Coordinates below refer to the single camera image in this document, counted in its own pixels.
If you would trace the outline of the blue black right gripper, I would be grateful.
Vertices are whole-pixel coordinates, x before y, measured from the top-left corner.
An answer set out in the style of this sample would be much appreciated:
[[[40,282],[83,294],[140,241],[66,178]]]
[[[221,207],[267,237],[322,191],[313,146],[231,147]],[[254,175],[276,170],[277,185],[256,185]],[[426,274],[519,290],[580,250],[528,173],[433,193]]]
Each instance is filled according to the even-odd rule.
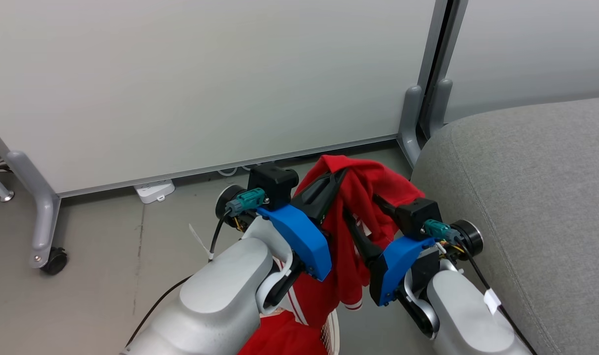
[[[380,195],[373,195],[372,201],[390,218],[397,217],[397,206]],[[383,251],[365,235],[356,224],[353,214],[344,208],[344,221],[353,243],[365,267],[370,270],[369,291],[377,306],[386,306],[396,299],[395,292],[400,287],[408,270],[414,265],[425,248],[435,245],[434,238],[412,240],[403,236],[392,241]]]

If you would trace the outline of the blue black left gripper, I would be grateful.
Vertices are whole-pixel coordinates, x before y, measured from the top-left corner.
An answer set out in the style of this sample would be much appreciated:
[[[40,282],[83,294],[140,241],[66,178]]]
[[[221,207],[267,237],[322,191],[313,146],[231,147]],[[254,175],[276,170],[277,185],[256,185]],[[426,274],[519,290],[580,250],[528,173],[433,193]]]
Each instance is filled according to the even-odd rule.
[[[278,280],[290,276],[293,261],[303,263],[309,276],[319,282],[328,276],[332,268],[328,243],[313,223],[324,222],[347,172],[344,168],[335,173],[324,173],[299,191],[292,198],[292,205],[274,211],[265,208],[265,196],[256,199],[259,214],[256,238],[282,262]]]

